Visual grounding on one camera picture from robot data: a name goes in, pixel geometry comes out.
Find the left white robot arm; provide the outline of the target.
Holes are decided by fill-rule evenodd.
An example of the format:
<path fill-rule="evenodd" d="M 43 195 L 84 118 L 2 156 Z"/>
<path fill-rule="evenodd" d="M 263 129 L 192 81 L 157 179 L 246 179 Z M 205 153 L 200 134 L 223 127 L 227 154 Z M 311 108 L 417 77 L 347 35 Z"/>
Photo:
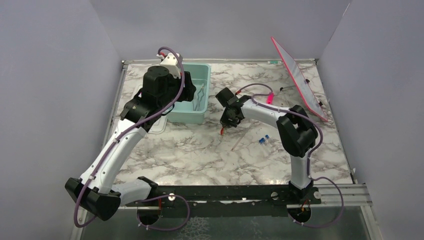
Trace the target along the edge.
<path fill-rule="evenodd" d="M 110 139 L 92 165 L 79 177 L 69 178 L 65 189 L 75 201 L 95 217 L 107 221 L 126 204 L 157 200 L 157 184 L 145 177 L 115 184 L 115 178 L 137 143 L 149 132 L 162 113 L 175 102 L 191 102 L 196 87 L 189 71 L 182 81 L 164 66 L 154 65 L 143 76 L 142 87 L 123 107 Z"/>

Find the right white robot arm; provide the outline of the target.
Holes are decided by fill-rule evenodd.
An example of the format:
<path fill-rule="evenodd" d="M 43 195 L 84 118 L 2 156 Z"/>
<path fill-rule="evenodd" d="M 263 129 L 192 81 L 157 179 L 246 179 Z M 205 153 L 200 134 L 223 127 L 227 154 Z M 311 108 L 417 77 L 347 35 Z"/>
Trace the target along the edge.
<path fill-rule="evenodd" d="M 282 146 L 290 156 L 289 199 L 296 204 L 306 200 L 314 182 L 310 177 L 309 157 L 319 132 L 305 110 L 299 105 L 286 108 L 261 103 L 248 95 L 238 97 L 227 87 L 215 98 L 224 107 L 220 118 L 223 128 L 235 128 L 242 120 L 252 119 L 277 129 Z"/>

